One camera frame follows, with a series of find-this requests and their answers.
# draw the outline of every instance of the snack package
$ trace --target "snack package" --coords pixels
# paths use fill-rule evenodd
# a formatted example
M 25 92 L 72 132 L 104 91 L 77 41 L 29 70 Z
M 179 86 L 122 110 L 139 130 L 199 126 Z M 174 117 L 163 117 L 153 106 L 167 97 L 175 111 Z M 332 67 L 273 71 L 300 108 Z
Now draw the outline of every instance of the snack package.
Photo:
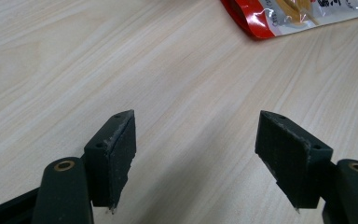
M 358 17 L 358 0 L 221 0 L 250 35 L 270 38 Z

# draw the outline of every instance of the light wood surface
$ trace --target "light wood surface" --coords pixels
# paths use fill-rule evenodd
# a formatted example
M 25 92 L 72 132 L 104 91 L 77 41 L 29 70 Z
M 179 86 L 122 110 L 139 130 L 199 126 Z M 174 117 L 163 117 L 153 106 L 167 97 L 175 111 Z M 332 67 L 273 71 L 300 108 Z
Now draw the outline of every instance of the light wood surface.
M 0 203 L 128 109 L 138 152 L 96 223 L 323 223 L 255 155 L 258 115 L 358 160 L 358 19 L 254 41 L 220 1 L 0 1 Z

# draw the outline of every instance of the wooden table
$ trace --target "wooden table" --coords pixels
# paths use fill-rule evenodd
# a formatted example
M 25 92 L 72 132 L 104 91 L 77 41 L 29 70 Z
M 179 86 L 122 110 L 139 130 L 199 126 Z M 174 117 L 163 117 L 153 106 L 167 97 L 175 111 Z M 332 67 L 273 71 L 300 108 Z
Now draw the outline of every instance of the wooden table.
M 128 109 L 138 152 L 96 223 L 323 223 L 255 154 L 258 116 L 358 160 L 358 19 L 254 41 L 219 1 L 0 1 L 0 203 Z

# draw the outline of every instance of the plastic pouch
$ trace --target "plastic pouch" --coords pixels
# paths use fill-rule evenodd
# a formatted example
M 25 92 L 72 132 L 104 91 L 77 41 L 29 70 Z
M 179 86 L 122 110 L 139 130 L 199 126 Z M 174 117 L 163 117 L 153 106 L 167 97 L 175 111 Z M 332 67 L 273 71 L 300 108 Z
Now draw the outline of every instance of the plastic pouch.
M 358 17 L 358 0 L 221 0 L 250 35 L 270 38 Z

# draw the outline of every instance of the wood grain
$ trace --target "wood grain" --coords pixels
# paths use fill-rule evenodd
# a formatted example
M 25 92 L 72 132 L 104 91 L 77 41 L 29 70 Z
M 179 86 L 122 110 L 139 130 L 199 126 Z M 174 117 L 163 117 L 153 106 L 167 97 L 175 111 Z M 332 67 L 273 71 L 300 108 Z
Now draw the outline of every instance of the wood grain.
M 358 160 L 358 19 L 255 42 L 219 1 L 0 1 L 0 203 L 131 108 L 130 180 L 96 223 L 323 223 L 254 154 L 258 114 Z

